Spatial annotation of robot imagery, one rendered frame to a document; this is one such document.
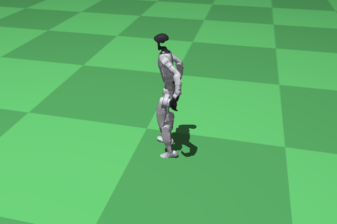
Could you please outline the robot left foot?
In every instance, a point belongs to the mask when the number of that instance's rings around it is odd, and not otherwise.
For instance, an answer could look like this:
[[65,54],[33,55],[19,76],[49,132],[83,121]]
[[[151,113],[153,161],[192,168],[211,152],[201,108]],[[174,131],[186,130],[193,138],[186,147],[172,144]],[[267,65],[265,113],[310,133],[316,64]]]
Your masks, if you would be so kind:
[[161,156],[162,158],[171,158],[171,157],[176,157],[176,156],[178,156],[178,153],[177,153],[177,151],[172,150],[172,153],[168,154],[168,151],[167,151],[167,152],[165,152],[165,153],[163,153],[163,154],[160,154],[160,156]]

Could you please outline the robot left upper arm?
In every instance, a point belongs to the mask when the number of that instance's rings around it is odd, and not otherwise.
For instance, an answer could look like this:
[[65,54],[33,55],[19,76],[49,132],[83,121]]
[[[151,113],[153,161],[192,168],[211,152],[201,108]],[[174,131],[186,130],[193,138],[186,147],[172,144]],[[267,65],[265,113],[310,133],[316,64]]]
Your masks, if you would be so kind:
[[170,59],[166,56],[163,56],[161,58],[161,63],[163,66],[165,66],[171,73],[174,75],[178,74],[180,76],[180,79],[182,78],[181,73],[176,69],[176,67],[171,63]]

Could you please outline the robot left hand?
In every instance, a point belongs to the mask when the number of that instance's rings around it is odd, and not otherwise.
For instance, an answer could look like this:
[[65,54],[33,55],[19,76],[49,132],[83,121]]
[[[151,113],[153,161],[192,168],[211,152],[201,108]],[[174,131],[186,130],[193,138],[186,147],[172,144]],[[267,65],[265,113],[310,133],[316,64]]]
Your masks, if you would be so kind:
[[179,96],[177,96],[176,100],[174,98],[172,98],[172,100],[170,101],[170,104],[171,104],[170,107],[175,111],[178,111],[178,110],[176,110],[178,99],[179,99]]

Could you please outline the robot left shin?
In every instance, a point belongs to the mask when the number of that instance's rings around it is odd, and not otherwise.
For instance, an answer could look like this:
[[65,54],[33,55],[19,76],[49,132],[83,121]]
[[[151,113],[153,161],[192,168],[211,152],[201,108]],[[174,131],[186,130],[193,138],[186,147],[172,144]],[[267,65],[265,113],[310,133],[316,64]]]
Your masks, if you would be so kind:
[[172,153],[172,146],[171,146],[172,138],[171,138],[171,131],[169,127],[163,126],[162,130],[160,129],[160,132],[161,132],[163,142],[166,146],[166,149],[168,150],[168,154]]

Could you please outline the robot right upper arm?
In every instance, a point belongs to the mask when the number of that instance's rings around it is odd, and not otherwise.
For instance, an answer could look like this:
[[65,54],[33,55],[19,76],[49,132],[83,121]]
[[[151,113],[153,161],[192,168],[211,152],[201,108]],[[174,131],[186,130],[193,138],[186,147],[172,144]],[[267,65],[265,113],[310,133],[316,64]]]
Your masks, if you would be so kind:
[[178,57],[176,57],[174,54],[172,54],[172,57],[173,57],[173,61],[176,62],[176,67],[177,68],[182,67],[183,62]]

